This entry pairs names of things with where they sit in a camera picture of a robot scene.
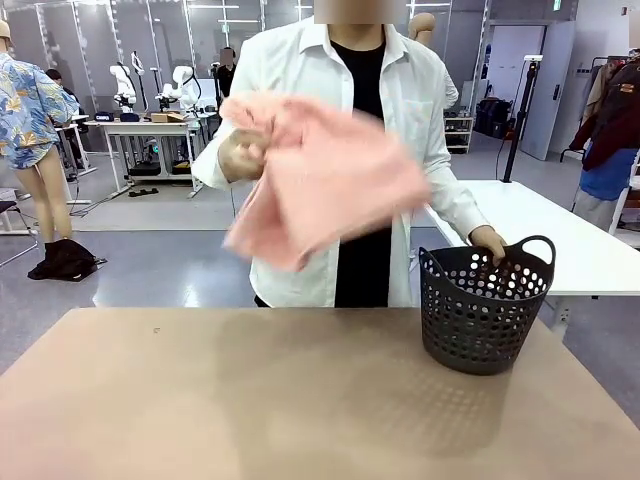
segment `pink towel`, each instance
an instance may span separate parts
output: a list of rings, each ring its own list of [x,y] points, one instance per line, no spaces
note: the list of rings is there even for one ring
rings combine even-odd
[[[429,200],[418,163],[373,117],[269,93],[228,98],[221,114],[271,137],[263,176],[225,239],[242,256],[300,271],[313,253]]]

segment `hawaiian shirt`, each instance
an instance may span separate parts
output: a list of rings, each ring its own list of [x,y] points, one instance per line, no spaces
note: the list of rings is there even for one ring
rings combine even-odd
[[[0,53],[0,155],[14,169],[34,166],[59,141],[79,105],[40,68]]]

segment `open door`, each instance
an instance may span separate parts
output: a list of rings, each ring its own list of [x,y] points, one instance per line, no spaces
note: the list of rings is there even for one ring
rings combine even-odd
[[[569,72],[575,22],[555,23],[547,27],[544,58],[533,91],[529,116],[520,150],[538,160],[546,160],[556,123],[564,84]]]

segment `black basket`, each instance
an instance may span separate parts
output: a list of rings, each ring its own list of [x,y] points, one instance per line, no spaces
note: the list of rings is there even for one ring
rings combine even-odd
[[[523,250],[534,240],[551,247],[551,264]],[[535,236],[505,250],[494,267],[482,248],[420,249],[422,342],[446,367],[495,375],[516,361],[553,282],[556,248]]]

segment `person's left hand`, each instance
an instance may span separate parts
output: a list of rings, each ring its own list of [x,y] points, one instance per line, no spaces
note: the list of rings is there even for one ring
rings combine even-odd
[[[471,232],[469,238],[474,247],[483,247],[491,250],[491,253],[493,253],[493,264],[496,267],[504,260],[504,247],[507,245],[507,242],[497,234],[493,227],[489,225],[478,227]]]

